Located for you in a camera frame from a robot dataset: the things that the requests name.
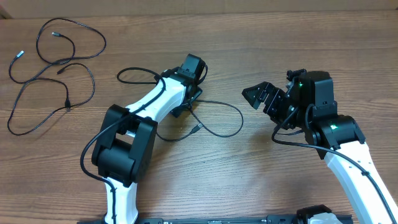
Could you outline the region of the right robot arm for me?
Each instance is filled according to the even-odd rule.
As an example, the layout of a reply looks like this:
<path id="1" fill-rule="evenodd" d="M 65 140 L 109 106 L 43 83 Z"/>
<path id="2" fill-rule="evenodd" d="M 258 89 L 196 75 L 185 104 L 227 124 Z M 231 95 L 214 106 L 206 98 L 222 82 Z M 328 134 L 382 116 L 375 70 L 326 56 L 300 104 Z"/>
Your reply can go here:
<path id="1" fill-rule="evenodd" d="M 316 149 L 339 180 L 360 223 L 397 223 L 397 204 L 382 181 L 366 137 L 351 116 L 338 114 L 328 72 L 286 74 L 287 89 L 262 82 L 242 91 L 254 108 L 264 104 L 276 127 L 271 139 Z"/>

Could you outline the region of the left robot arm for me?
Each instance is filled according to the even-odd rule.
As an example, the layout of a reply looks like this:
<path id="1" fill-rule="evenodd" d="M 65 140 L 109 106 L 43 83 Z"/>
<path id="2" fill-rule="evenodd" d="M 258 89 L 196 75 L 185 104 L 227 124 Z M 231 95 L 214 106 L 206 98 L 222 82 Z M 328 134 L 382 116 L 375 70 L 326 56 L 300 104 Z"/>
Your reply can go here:
<path id="1" fill-rule="evenodd" d="M 154 89 L 141 100 L 109 107 L 91 156 L 107 193 L 100 223 L 137 222 L 137 184 L 149 166 L 158 124 L 168 113 L 179 116 L 201 95 L 206 69 L 200 57 L 189 54 L 181 66 L 156 73 Z"/>

